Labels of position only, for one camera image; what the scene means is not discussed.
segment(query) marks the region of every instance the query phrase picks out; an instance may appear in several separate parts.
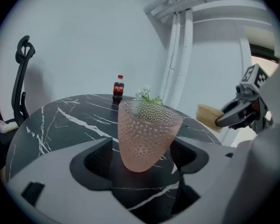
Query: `marble tabletop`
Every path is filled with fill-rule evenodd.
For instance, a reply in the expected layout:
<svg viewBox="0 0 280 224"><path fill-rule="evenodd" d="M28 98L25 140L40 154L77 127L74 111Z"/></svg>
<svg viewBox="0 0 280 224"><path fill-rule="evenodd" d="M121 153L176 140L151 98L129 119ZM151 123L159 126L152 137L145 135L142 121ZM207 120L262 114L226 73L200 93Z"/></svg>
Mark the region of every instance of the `marble tabletop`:
<svg viewBox="0 0 280 224"><path fill-rule="evenodd" d="M133 97L124 96L123 100ZM178 112L183 123L177 136L220 145L217 138L195 119ZM6 180L26 167L33 160L54 150L70 147L103 137L113 139L113 155L120 155L117 137L118 105L112 103L112 95L90 94L63 98L43 106L34 112L16 132L6 160ZM124 196L133 196L120 202L146 223L159 223L170 216L180 176L173 163L170 150L151 168L164 175L162 187L114 187ZM156 206L166 205L168 213L152 215Z"/></svg>

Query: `pink vase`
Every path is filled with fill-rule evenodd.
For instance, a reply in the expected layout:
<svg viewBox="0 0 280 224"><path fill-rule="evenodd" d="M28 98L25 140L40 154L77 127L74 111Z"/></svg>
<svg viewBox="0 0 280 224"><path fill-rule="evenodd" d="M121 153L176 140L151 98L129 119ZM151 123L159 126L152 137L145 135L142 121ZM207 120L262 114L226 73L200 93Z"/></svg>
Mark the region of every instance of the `pink vase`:
<svg viewBox="0 0 280 224"><path fill-rule="evenodd" d="M170 147L182 125L182 117L162 105L145 101L121 102L118 139L121 159L127 169L144 172Z"/></svg>

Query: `cup rim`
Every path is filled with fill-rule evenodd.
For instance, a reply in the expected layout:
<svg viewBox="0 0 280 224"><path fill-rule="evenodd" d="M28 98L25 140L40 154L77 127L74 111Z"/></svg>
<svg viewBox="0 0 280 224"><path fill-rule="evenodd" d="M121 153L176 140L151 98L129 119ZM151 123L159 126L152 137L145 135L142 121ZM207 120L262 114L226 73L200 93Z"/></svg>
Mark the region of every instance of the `cup rim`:
<svg viewBox="0 0 280 224"><path fill-rule="evenodd" d="M147 101L142 101L142 100L137 100L137 99L131 99L131 100L122 101L122 102L119 104L119 106L121 106L122 103L131 102L131 101L147 102ZM159 105L159 106L162 106L162 107L164 107L164 108L167 109L167 110L171 110L171 109L168 109L167 107L165 107L164 105ZM162 125L162 124L156 124L156 123L147 122L147 121L144 121L144 120L142 120L142 119L139 119L139 118L137 118L137 117L135 117L135 116L129 114L129 113L126 112L125 110L122 110L122 111L125 112L128 116L130 116L130 117L132 117L132 118L134 118L134 119L136 119L136 120L139 120L139 121L141 121L141 122L144 122L144 123L146 123L146 124L149 124L149 125L156 125L156 126L163 126L163 127L174 127L174 126L181 126L181 125L182 125L182 121L183 121L182 116L181 116L179 113L177 113L175 110L171 110L171 111L172 111L173 113L177 114L177 115L180 117L180 121L181 121L181 122L180 122L180 124L174 124L174 125Z"/></svg>

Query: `white plastic bag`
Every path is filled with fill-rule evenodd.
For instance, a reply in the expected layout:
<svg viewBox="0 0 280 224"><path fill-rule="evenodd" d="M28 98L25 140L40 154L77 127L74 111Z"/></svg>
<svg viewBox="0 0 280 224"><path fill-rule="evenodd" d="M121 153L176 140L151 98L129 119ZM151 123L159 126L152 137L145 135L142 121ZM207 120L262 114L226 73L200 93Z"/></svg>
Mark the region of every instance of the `white plastic bag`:
<svg viewBox="0 0 280 224"><path fill-rule="evenodd" d="M0 133L8 133L14 129L19 128L16 122L10 122L9 124L0 120Z"/></svg>

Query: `coca-cola bottle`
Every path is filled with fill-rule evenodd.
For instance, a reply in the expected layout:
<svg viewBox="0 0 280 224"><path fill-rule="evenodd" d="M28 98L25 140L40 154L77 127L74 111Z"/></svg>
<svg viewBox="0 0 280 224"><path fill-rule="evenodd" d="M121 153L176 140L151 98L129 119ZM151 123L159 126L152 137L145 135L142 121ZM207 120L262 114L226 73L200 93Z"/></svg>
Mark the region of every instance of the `coca-cola bottle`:
<svg viewBox="0 0 280 224"><path fill-rule="evenodd" d="M112 97L114 103L120 103L122 101L123 89L125 87L125 84L123 84L122 79L123 76L119 75L118 82L114 83L113 97Z"/></svg>

